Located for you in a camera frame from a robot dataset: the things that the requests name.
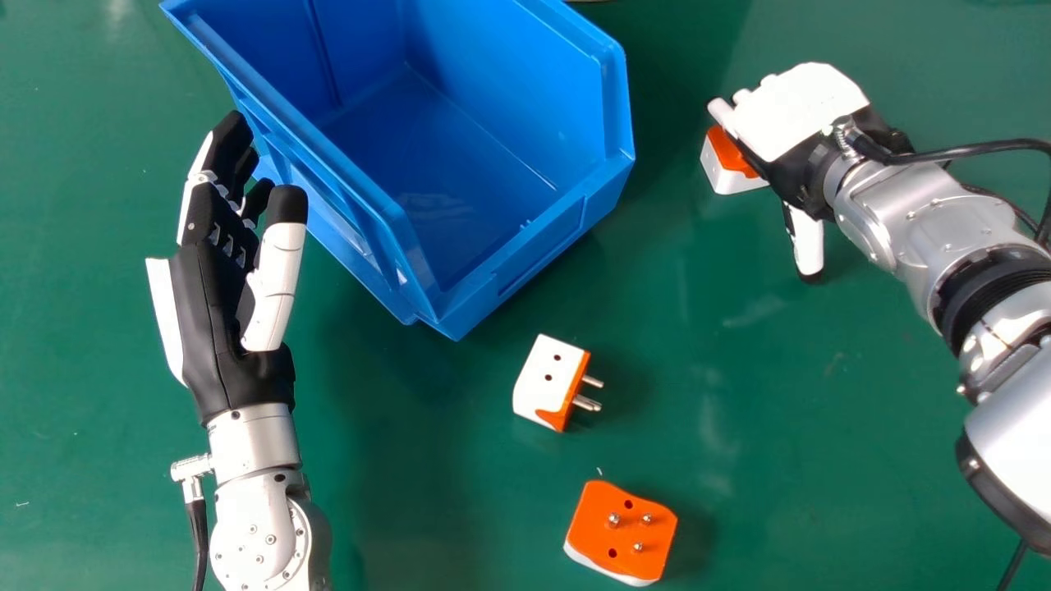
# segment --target storage bin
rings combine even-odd
[[[453,340],[609,213],[635,161],[623,49],[559,0],[168,0],[259,177],[399,321]]]

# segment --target cable connector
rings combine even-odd
[[[591,352],[538,335],[515,383],[515,414],[561,433],[574,406],[591,412],[602,410],[599,402],[579,394],[581,384],[604,386],[586,374],[589,361]]]

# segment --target silver robotic forearm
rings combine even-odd
[[[961,472],[1021,548],[1051,555],[1051,254],[1019,231],[1009,202],[943,166],[978,146],[916,155],[827,64],[767,76],[733,102],[708,104],[718,125],[701,163],[715,189],[774,189],[804,280],[820,279],[829,221],[905,284],[960,361],[956,392],[975,406],[955,446]],[[981,147],[1051,155],[1037,140]]]
[[[200,494],[201,475],[215,474],[217,523],[208,550],[215,577],[227,591],[331,589],[331,531],[300,470],[288,407],[224,412],[207,429],[211,453],[173,464],[172,477],[183,482],[184,492],[195,488]]]

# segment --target orange plug base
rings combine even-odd
[[[632,587],[664,574],[678,517],[604,481],[584,485],[563,549],[574,561]]]

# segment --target blue plastic bin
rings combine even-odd
[[[609,213],[635,161],[620,45],[560,0],[168,0],[309,229],[459,340]]]

